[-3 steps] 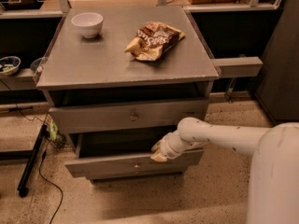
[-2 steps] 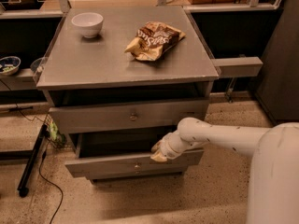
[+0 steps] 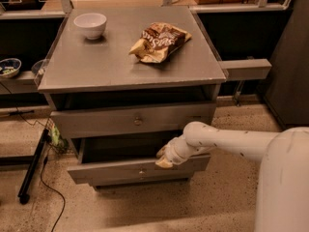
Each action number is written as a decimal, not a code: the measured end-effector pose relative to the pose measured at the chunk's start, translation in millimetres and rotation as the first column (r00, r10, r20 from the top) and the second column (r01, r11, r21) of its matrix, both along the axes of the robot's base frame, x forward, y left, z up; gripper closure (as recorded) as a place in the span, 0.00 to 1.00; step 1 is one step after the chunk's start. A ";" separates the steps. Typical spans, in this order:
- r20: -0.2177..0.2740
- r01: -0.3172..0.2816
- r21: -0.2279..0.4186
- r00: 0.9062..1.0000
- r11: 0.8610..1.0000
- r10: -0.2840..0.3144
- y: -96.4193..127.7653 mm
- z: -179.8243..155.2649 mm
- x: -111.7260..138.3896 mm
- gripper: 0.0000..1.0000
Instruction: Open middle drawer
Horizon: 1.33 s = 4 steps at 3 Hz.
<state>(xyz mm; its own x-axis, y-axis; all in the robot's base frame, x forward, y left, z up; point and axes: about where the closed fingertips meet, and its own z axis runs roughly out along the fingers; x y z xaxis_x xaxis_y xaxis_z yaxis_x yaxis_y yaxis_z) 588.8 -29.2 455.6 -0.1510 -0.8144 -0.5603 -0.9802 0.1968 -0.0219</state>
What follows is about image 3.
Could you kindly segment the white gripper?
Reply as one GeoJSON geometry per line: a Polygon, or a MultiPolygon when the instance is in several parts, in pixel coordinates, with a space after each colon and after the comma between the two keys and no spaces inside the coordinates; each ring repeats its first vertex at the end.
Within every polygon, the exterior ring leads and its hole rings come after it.
{"type": "Polygon", "coordinates": [[[175,137],[156,153],[158,160],[155,164],[164,169],[172,168],[173,164],[183,164],[195,153],[196,148],[189,145],[183,136],[175,137]]]}

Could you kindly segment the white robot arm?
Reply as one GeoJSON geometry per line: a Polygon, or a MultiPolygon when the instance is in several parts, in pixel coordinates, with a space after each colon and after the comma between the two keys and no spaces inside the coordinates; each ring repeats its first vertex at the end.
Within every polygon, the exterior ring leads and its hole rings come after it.
{"type": "Polygon", "coordinates": [[[309,128],[221,130],[191,122],[156,154],[162,168],[219,148],[260,165],[254,232],[309,232],[309,128]]]}

